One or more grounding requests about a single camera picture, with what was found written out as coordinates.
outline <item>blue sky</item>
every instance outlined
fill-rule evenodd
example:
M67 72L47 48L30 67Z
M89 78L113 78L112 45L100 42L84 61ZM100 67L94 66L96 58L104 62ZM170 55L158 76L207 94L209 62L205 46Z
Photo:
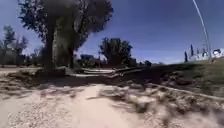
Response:
M78 54L97 56L104 37L130 41L138 61L176 63L184 60L190 44L202 48L203 29L192 0L111 0L113 17L104 31L91 34ZM224 47L224 0L196 0L208 29L212 49ZM30 53L41 45L32 31L22 28L16 0L0 0L0 28L13 26L29 41Z

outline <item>sandy ground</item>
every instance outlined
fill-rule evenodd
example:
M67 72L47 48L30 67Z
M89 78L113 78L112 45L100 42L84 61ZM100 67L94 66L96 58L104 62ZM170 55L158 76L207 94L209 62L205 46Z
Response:
M137 128L135 114L116 110L114 102L96 98L102 86L50 88L28 97L0 101L1 128ZM61 94L62 90L70 93Z
M21 97L1 99L0 128L223 127L220 125L223 120L218 120L214 113L189 112L174 118L167 104L158 104L153 98L149 112L137 114L129 104L99 97L104 88L107 87L100 84L75 88L50 86Z

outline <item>grass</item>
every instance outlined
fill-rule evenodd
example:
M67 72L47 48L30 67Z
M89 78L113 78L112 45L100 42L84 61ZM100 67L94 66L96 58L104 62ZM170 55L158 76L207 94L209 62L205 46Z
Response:
M174 82L175 87L224 97L223 59L218 59L212 64L208 64L208 61L198 61L160 66L154 70L163 71L160 77L164 81Z

